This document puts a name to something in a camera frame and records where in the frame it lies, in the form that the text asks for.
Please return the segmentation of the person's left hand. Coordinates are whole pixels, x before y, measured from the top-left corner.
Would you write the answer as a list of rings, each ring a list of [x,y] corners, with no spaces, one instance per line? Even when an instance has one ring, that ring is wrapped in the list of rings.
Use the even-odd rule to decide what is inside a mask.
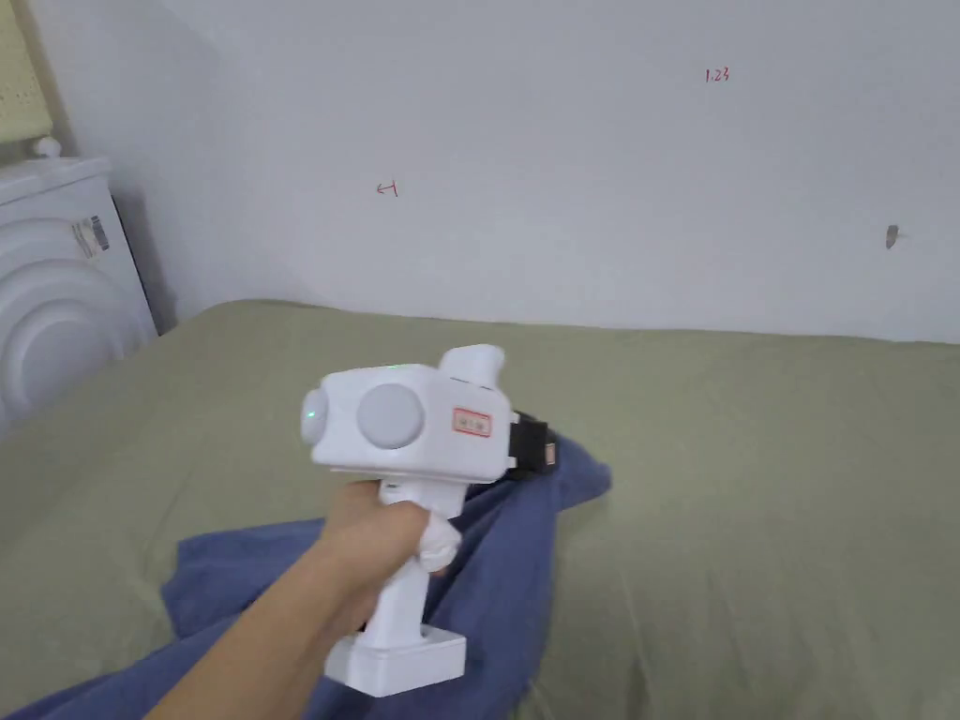
[[[372,481],[350,483],[337,492],[317,543],[333,584],[335,638],[369,621],[390,579],[418,554],[429,519],[430,513],[413,502],[383,503]]]

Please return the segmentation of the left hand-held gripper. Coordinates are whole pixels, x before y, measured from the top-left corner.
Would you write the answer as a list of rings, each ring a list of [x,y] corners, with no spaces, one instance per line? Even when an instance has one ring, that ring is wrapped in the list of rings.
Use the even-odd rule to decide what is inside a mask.
[[[365,627],[330,652],[331,680],[383,698],[463,675],[466,638],[424,622],[429,578],[458,552],[447,526],[470,487],[557,464],[548,425],[516,411],[499,388],[504,359],[493,345],[457,347],[436,367],[333,372],[305,395],[303,439],[314,463],[373,476],[382,503],[430,514],[417,555],[387,583]]]

